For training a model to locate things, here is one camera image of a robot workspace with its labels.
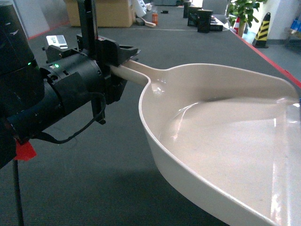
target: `red stripe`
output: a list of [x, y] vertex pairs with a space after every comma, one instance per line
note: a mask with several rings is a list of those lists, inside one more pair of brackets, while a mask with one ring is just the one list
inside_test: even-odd
[[34, 38], [36, 38], [36, 37], [38, 37], [38, 36], [40, 36], [40, 35], [42, 35], [42, 34], [45, 34], [45, 33], [49, 32], [49, 31], [54, 30], [55, 28], [58, 28], [58, 27], [63, 26], [63, 25], [67, 25], [67, 24], [69, 24], [69, 23], [70, 23], [69, 21], [66, 21], [66, 22], [62, 22], [62, 23], [60, 23], [60, 24], [57, 24], [56, 26], [51, 27], [51, 28], [48, 29], [47, 31], [44, 31], [44, 32], [41, 32], [41, 33], [39, 33], [39, 34], [36, 34], [36, 35], [33, 35], [33, 36], [29, 37], [28, 40], [34, 39]]
[[266, 55], [264, 55], [262, 52], [260, 52], [258, 49], [256, 49], [253, 45], [242, 39], [238, 34], [235, 34], [237, 37], [239, 37], [246, 45], [248, 45], [252, 50], [254, 50], [258, 55], [260, 55], [263, 59], [265, 59], [267, 62], [269, 62], [273, 67], [275, 67], [278, 71], [280, 71], [285, 77], [287, 77], [289, 80], [291, 80], [293, 83], [295, 83], [299, 88], [301, 88], [301, 82], [295, 78], [291, 73], [289, 73], [287, 70], [280, 67], [278, 64], [276, 64], [274, 61], [272, 61], [270, 58], [268, 58]]

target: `black crate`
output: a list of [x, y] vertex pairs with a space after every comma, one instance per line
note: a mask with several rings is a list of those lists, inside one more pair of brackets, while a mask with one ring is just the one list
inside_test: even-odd
[[187, 26], [190, 26], [190, 27], [198, 26], [198, 10], [199, 9], [202, 9], [202, 7], [189, 6]]

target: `yellow and black striped post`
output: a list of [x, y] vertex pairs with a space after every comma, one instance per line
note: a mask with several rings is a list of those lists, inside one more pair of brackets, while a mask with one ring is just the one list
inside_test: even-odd
[[271, 19], [271, 13], [267, 13], [261, 23], [259, 31], [255, 36], [253, 41], [253, 46], [256, 48], [268, 48], [267, 39], [268, 39], [268, 32], [269, 32], [269, 21]]

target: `floor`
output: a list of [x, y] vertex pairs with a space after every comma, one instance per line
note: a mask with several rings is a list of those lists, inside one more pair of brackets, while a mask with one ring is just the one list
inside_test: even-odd
[[[252, 43], [255, 35], [255, 33], [249, 32], [243, 35], [243, 39]], [[258, 50], [301, 81], [300, 42], [291, 41], [288, 45], [268, 45], [268, 48], [259, 48]]]

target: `orange bottle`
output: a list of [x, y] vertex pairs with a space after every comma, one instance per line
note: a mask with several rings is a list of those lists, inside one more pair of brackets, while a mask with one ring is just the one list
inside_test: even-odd
[[152, 22], [156, 25], [158, 25], [158, 13], [152, 14]]

